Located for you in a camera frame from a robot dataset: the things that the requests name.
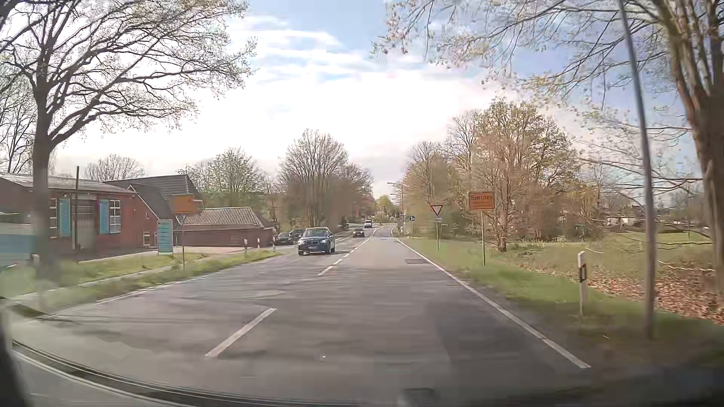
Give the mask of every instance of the street lamp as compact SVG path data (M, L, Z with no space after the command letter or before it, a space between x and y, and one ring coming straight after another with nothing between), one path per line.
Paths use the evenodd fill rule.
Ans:
M405 210L405 184L403 184L401 182L388 182L387 184L400 187L400 206L402 207L402 211L404 211ZM400 214L402 215L402 218L403 218L403 222L402 222L403 226L401 228L401 232L404 232L405 214L402 211L400 211Z

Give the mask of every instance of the triangular traffic sign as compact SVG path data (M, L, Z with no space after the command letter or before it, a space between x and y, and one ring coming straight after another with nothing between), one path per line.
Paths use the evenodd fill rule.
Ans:
M433 212L435 212L435 216L440 216L440 211L442 210L442 205L430 205L430 209L432 209Z

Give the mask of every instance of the green grass verge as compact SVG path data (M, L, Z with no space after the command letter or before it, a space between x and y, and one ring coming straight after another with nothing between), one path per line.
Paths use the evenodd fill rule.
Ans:
M434 240L403 242L458 276L492 288L518 305L534 310L544 318L547 329L575 335L590 348L647 359L681 360L706 355L713 360L712 354L724 354L724 327L710 321L659 311L655 317L656 340L650 342L642 335L643 306L637 301L589 288L585 316L580 317L580 286L565 275L543 274L504 264L501 259L509 255L496 253L491 248L487 250L487 265L483 266L481 246L475 243L441 240L438 251ZM565 260L573 263L575 254Z
M63 309L79 303L94 302L104 298L130 293L142 288L149 288L155 285L186 280L202 274L218 272L222 269L267 259L279 254L281 253L268 250L254 250L249 251L246 256L242 253L234 256L221 257L219 259L199 261L198 263L187 263L185 270L179 265L174 265L170 270L165 272L100 282L89 287L75 285L55 292L46 293L46 306L49 310Z
M193 262L207 257L204 253L186 253L186 262ZM138 255L121 259L75 263L62 261L61 287L81 284L84 282L118 277L126 274L142 272L159 267L174 266L182 263L180 254L174 256ZM35 269L17 266L0 272L0 295L13 297L35 291Z

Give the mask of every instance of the black car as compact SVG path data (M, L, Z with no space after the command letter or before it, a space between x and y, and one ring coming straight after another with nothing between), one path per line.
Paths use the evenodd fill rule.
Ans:
M281 232L277 235L277 237L274 239L274 244L281 246L281 245L293 245L294 239L292 239L292 235L289 232Z
M302 237L303 233L304 233L304 229L294 229L291 232L289 232L289 236L291 236L292 242L297 243L299 238Z
M297 251L299 256L318 252L330 254L334 253L335 246L334 235L329 228L310 227L299 238Z

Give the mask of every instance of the brick wall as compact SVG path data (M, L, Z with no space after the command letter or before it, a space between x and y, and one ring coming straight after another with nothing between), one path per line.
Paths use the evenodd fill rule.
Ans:
M272 231L264 229L233 229L233 230L186 230L183 241L186 246L232 246L243 247L244 239L248 247L256 247L256 239L261 240L262 247L272 245Z

